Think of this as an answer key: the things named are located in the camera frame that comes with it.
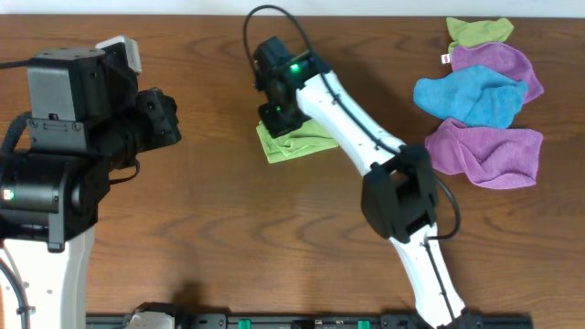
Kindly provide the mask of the light green cloth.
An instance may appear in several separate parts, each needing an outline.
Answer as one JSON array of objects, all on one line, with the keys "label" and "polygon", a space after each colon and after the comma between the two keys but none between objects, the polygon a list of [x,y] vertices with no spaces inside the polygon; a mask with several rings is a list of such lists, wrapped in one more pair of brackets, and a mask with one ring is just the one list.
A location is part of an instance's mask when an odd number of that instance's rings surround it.
[{"label": "light green cloth", "polygon": [[304,122],[299,129],[280,137],[271,137],[263,122],[259,122],[256,132],[269,164],[304,157],[338,146],[330,133],[315,120]]}]

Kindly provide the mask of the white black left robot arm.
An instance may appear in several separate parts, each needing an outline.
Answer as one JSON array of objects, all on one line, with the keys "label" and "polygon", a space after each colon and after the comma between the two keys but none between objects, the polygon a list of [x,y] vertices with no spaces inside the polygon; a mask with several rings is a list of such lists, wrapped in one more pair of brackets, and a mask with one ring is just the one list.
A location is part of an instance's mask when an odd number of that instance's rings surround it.
[{"label": "white black left robot arm", "polygon": [[176,103],[141,90],[136,42],[53,48],[23,62],[29,112],[1,145],[1,306],[8,328],[82,328],[111,172],[178,143]]}]

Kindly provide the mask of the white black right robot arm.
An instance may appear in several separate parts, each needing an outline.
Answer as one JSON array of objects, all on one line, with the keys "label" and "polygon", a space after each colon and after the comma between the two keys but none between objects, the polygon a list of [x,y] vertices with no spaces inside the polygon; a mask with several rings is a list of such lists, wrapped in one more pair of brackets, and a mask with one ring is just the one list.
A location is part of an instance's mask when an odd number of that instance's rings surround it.
[{"label": "white black right robot arm", "polygon": [[271,137],[319,123],[362,176],[367,223],[396,249],[421,320],[432,328],[461,328],[465,304],[441,254],[435,208],[444,183],[421,144],[406,145],[376,123],[311,51],[294,56],[272,37],[252,55],[256,87],[267,102],[259,115]]}]

